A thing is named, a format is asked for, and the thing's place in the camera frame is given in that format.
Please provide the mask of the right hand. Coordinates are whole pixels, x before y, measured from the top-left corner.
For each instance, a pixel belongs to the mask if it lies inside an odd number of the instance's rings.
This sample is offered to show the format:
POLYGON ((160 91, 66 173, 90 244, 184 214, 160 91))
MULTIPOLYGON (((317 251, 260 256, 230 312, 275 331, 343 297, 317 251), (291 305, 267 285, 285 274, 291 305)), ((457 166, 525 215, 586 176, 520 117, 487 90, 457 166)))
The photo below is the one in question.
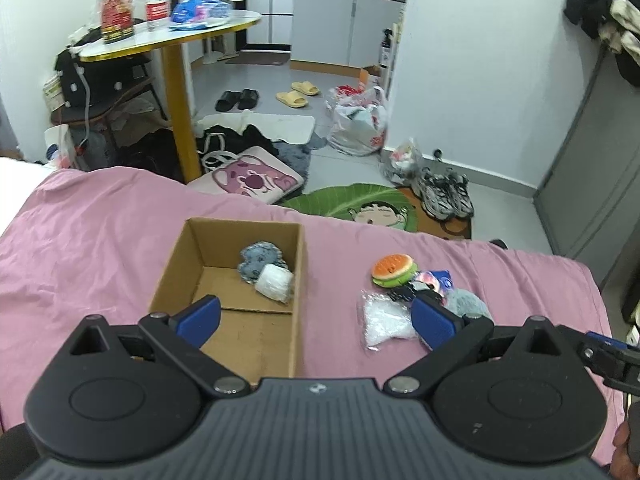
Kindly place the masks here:
POLYGON ((639 466, 636 465, 628 454, 628 441, 631 430, 628 422, 623 422, 616 430, 613 439, 614 453, 608 473, 616 480, 638 480, 639 466))

